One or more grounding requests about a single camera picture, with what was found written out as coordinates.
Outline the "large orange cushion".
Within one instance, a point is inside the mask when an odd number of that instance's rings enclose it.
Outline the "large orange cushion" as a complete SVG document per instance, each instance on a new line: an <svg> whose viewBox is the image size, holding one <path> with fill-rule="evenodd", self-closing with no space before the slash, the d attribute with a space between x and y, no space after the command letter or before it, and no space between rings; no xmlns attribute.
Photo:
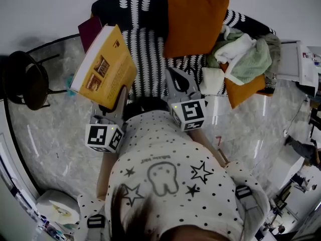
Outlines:
<svg viewBox="0 0 321 241"><path fill-rule="evenodd" d="M168 0L165 58L208 54L221 32L230 0Z"/></svg>

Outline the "yellow book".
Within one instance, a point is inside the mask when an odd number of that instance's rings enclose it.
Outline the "yellow book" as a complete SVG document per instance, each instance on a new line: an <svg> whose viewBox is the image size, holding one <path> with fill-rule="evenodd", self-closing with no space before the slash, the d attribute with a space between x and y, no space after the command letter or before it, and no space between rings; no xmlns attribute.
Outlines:
<svg viewBox="0 0 321 241"><path fill-rule="evenodd" d="M104 26L74 74L70 89L113 109L125 86L130 90L137 70L119 26Z"/></svg>

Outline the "person's left forearm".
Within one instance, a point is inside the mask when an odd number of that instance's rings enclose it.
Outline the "person's left forearm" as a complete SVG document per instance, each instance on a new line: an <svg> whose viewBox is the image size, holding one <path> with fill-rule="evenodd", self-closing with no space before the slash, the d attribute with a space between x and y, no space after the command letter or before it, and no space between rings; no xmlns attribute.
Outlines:
<svg viewBox="0 0 321 241"><path fill-rule="evenodd" d="M109 177L112 168L118 160L117 153L104 153L102 157L100 172L97 180L96 197L99 200L105 200L108 191Z"/></svg>

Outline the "small orange cushion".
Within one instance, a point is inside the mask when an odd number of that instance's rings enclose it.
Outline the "small orange cushion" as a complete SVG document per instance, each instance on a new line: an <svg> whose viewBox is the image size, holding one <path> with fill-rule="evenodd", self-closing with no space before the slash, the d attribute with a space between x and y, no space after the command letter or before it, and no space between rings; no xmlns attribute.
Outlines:
<svg viewBox="0 0 321 241"><path fill-rule="evenodd" d="M225 77L224 84L231 108L235 109L238 105L250 98L253 94L256 94L257 92L265 88L265 77L263 74L259 75L252 81L244 85L237 85L233 81Z"/></svg>

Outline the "white pillow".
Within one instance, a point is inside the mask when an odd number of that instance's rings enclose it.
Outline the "white pillow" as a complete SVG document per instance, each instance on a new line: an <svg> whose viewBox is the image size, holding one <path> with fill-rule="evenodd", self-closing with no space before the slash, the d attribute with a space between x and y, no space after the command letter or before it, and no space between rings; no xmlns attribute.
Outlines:
<svg viewBox="0 0 321 241"><path fill-rule="evenodd" d="M225 74L220 68L202 68L203 79L199 85L203 95L217 95L224 83Z"/></svg>

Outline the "grey knitted throw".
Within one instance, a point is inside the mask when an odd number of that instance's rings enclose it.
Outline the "grey knitted throw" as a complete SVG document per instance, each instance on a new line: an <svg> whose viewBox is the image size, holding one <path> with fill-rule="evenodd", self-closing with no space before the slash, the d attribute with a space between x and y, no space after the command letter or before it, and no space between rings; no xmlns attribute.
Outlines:
<svg viewBox="0 0 321 241"><path fill-rule="evenodd" d="M263 36L263 39L268 45L269 54L271 57L271 65L264 72L265 88L263 90L263 93L273 94L276 86L276 75L279 70L281 59L281 41L276 35L271 33Z"/></svg>

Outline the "grey round pouf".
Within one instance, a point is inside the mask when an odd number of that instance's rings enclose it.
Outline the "grey round pouf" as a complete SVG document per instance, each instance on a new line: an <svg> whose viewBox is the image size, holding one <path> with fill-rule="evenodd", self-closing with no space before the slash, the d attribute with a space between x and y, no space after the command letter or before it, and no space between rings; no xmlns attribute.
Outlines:
<svg viewBox="0 0 321 241"><path fill-rule="evenodd" d="M80 219L80 209L75 199L57 191L46 191L36 203L40 215L59 224L76 224Z"/></svg>

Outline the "maroon book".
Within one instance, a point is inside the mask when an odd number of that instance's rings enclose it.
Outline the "maroon book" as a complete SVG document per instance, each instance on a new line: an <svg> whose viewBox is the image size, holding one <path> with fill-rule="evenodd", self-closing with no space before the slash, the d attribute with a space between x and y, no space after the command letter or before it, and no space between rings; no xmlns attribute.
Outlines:
<svg viewBox="0 0 321 241"><path fill-rule="evenodd" d="M97 16L91 17L78 26L84 52L86 53L102 30L102 24Z"/></svg>

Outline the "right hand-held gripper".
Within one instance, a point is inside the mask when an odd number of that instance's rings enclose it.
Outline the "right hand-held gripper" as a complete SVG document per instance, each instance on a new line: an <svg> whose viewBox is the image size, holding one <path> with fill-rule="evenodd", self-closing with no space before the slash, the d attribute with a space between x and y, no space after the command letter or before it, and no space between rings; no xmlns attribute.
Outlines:
<svg viewBox="0 0 321 241"><path fill-rule="evenodd" d="M168 68L166 79L169 95L164 100L179 129L187 132L201 128L206 118L206 102L194 77L180 69Z"/></svg>

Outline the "black chair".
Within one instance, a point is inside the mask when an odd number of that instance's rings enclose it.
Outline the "black chair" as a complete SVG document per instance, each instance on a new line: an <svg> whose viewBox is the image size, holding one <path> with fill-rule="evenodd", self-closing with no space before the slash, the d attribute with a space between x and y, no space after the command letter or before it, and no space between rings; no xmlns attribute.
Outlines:
<svg viewBox="0 0 321 241"><path fill-rule="evenodd" d="M49 88L49 77L42 65L57 57L59 54L37 62L26 52L11 53L6 59L2 76L6 97L11 102L26 105L31 110L49 107L49 104L45 104L49 94L67 92L65 89L51 90Z"/></svg>

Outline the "white cabinet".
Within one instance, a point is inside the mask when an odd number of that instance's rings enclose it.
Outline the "white cabinet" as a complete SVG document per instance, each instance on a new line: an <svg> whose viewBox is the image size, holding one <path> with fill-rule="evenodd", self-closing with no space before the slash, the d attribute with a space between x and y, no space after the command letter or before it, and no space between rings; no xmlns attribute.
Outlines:
<svg viewBox="0 0 321 241"><path fill-rule="evenodd" d="M281 43L280 50L276 78L297 82L308 88L312 96L316 96L319 77L311 50L301 41Z"/></svg>

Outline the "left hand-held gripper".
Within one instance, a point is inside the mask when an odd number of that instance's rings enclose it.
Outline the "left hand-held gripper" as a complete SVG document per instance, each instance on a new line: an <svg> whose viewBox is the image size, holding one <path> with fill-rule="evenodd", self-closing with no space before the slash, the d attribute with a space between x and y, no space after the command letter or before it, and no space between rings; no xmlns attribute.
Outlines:
<svg viewBox="0 0 321 241"><path fill-rule="evenodd" d="M121 89L114 113L97 103L93 103L93 114L86 125L85 146L104 153L116 153L124 137L123 113L127 103L128 90L124 85Z"/></svg>

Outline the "green and white blanket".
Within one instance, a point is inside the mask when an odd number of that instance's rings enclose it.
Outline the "green and white blanket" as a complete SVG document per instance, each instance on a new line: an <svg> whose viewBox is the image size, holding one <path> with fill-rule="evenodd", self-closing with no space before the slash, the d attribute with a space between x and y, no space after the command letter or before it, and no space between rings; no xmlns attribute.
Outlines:
<svg viewBox="0 0 321 241"><path fill-rule="evenodd" d="M254 39L226 25L219 38L207 56L207 66L219 68L220 64L227 63L225 77L237 85L247 84L264 74L272 63L269 47L263 38Z"/></svg>

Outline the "black white patterned book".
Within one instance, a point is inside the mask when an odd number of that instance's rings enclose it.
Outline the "black white patterned book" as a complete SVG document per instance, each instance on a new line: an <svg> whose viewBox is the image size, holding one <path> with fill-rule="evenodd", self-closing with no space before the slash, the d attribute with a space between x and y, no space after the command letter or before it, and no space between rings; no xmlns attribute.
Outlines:
<svg viewBox="0 0 321 241"><path fill-rule="evenodd" d="M168 0L98 0L91 8L102 25L119 26L137 68L130 90L131 99L167 96L165 71L180 69L194 77L200 85L202 68L207 66L208 54L165 58L164 47L168 36ZM226 11L223 26L238 29L254 39L275 34L266 25L241 13ZM223 83L217 95L227 95Z"/></svg>

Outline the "person's black trousers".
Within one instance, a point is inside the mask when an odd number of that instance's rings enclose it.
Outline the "person's black trousers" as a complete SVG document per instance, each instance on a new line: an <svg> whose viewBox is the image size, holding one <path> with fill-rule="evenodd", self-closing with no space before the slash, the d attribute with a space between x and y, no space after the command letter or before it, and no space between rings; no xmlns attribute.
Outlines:
<svg viewBox="0 0 321 241"><path fill-rule="evenodd" d="M159 97L141 97L125 106L123 119L127 121L134 116L154 110L169 111L168 104Z"/></svg>

